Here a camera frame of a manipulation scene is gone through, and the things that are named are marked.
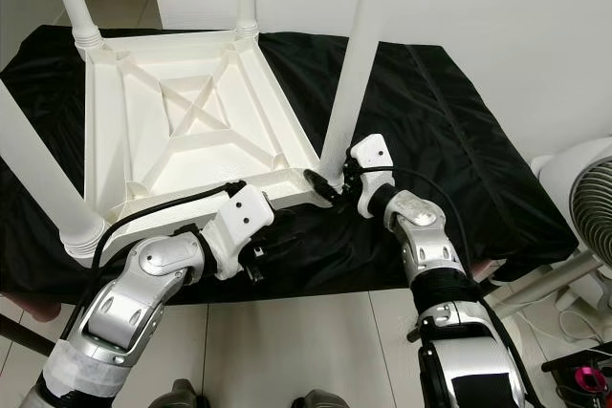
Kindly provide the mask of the black metal table leg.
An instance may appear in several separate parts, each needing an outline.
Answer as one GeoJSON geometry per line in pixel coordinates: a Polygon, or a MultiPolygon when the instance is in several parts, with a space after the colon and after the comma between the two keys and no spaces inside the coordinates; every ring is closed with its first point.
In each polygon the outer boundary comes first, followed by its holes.
{"type": "Polygon", "coordinates": [[[507,319],[524,309],[526,305],[530,305],[529,300],[516,298],[515,291],[508,283],[494,281],[492,277],[482,281],[478,286],[484,291],[485,302],[498,319],[507,319]]]}
{"type": "Polygon", "coordinates": [[[43,356],[50,356],[55,347],[55,343],[44,335],[26,328],[25,325],[19,324],[18,321],[10,319],[3,313],[0,315],[0,334],[1,337],[43,356]]]}

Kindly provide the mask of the grey robot leg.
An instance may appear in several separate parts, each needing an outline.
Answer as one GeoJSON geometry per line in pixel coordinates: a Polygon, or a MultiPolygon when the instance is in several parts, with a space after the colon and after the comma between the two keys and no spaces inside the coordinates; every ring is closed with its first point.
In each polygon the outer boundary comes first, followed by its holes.
{"type": "Polygon", "coordinates": [[[311,390],[305,396],[297,397],[290,408],[351,408],[340,395],[324,390],[311,390]]]}
{"type": "Polygon", "coordinates": [[[207,400],[195,391],[186,378],[172,381],[171,390],[150,404],[150,408],[206,408],[207,400]]]}

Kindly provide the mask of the black cloth table cover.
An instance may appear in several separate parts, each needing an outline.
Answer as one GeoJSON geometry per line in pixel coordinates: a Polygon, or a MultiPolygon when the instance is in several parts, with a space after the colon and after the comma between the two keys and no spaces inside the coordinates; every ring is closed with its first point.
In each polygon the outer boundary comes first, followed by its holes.
{"type": "MultiPolygon", "coordinates": [[[[83,185],[83,64],[31,32],[1,72],[65,175],[83,185]]],[[[532,168],[515,149],[475,86],[440,46],[382,42],[356,130],[380,133],[398,185],[445,209],[447,234],[472,261],[497,260],[494,280],[512,282],[563,261],[577,238],[532,168]]],[[[280,210],[266,234],[296,230],[298,250],[268,258],[266,280],[246,274],[203,280],[175,295],[178,304],[257,302],[402,289],[397,239],[348,207],[280,210]]],[[[89,281],[58,230],[8,168],[0,178],[0,289],[17,297],[74,303],[89,281]]]]}

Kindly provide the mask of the white plastic children table top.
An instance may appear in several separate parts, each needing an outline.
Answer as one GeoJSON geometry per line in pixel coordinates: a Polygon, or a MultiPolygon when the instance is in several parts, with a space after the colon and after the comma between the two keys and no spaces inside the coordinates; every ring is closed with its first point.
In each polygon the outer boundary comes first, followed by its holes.
{"type": "Polygon", "coordinates": [[[78,42],[45,25],[45,44],[83,64],[82,228],[65,247],[103,247],[119,217],[245,181],[276,210],[324,205],[306,173],[320,158],[257,37],[236,30],[122,30],[78,42]]]}

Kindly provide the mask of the white standing fan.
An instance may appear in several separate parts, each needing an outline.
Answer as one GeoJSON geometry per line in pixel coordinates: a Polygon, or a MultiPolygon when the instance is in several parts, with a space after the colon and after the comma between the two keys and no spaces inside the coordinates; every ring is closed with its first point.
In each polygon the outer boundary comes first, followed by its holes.
{"type": "Polygon", "coordinates": [[[568,260],[495,305],[495,315],[507,319],[564,289],[577,289],[577,298],[595,311],[612,312],[612,136],[541,156],[532,168],[579,245],[568,260]]]}

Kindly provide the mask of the magenta metal part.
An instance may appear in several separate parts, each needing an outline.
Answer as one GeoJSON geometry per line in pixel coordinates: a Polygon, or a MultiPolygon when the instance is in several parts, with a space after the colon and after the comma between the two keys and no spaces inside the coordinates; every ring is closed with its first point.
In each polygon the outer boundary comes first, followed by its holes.
{"type": "Polygon", "coordinates": [[[609,382],[608,376],[603,373],[600,366],[574,366],[572,374],[574,382],[582,390],[591,392],[591,394],[612,389],[612,383],[609,382]]]}

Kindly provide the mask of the grey robot right leg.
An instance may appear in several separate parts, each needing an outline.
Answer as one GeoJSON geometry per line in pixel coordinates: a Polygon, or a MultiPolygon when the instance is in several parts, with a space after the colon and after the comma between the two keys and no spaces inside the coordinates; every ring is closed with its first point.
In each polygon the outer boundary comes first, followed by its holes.
{"type": "Polygon", "coordinates": [[[340,395],[324,390],[311,390],[305,396],[297,397],[290,408],[351,408],[340,395]]]}

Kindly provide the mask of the grey robot left leg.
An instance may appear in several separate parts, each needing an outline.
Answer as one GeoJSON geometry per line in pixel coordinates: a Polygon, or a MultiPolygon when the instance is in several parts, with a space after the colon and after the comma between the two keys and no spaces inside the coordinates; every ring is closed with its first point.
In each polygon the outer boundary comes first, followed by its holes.
{"type": "Polygon", "coordinates": [[[150,404],[150,408],[206,408],[207,400],[195,391],[186,378],[172,381],[171,390],[150,404]]]}

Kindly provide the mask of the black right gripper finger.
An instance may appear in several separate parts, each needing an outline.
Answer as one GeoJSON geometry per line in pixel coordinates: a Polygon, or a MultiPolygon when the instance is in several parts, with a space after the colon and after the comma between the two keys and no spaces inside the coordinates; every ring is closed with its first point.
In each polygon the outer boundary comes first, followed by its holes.
{"type": "Polygon", "coordinates": [[[327,178],[320,176],[314,169],[303,169],[303,178],[309,183],[311,189],[328,205],[336,203],[341,195],[331,183],[327,181],[327,178]]]}

